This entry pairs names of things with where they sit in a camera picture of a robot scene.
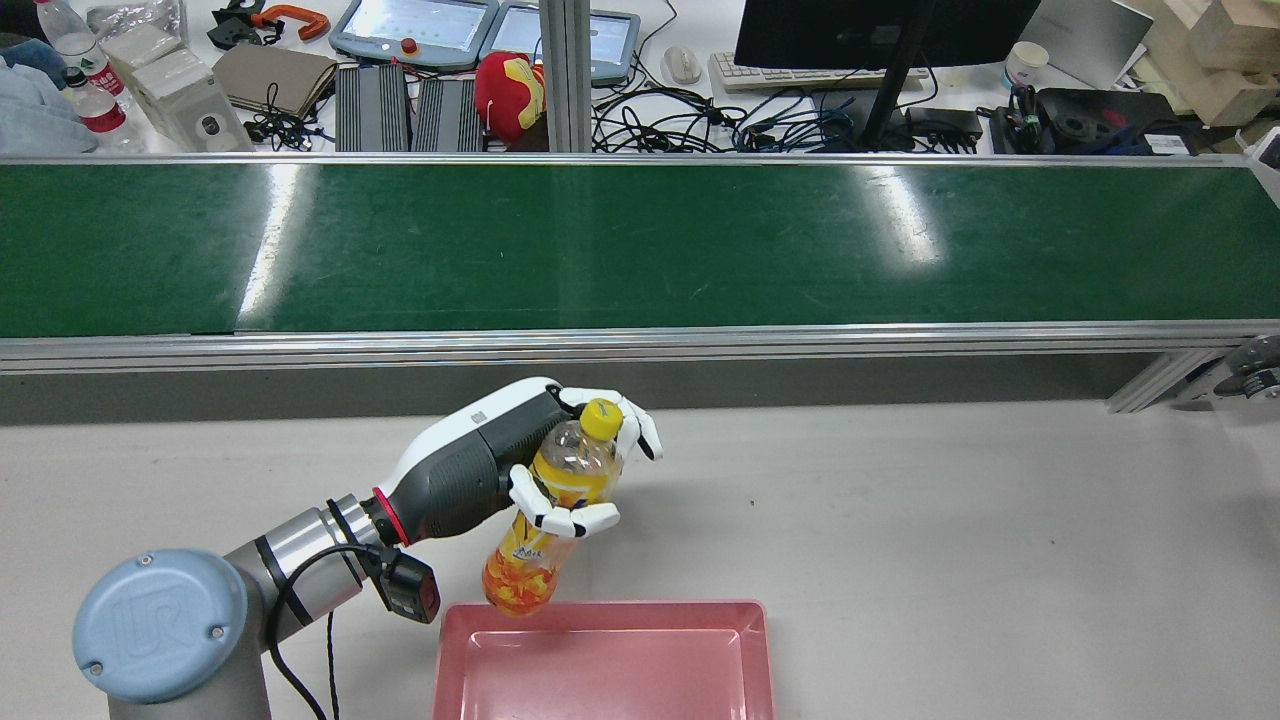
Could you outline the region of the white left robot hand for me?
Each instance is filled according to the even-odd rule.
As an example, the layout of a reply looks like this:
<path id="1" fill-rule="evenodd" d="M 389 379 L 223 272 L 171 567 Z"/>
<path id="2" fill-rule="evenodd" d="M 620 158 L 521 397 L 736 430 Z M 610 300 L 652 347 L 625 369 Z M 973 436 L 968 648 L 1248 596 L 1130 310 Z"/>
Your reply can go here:
<path id="1" fill-rule="evenodd" d="M 613 402 L 623 415 L 616 439 L 621 462 L 635 448 L 652 461 L 663 457 L 655 420 L 620 392 L 568 387 L 535 375 L 431 424 L 360 505 L 389 546 L 470 532 L 513 505 L 511 491 L 524 483 L 552 428 L 580 419 L 594 398 Z"/>

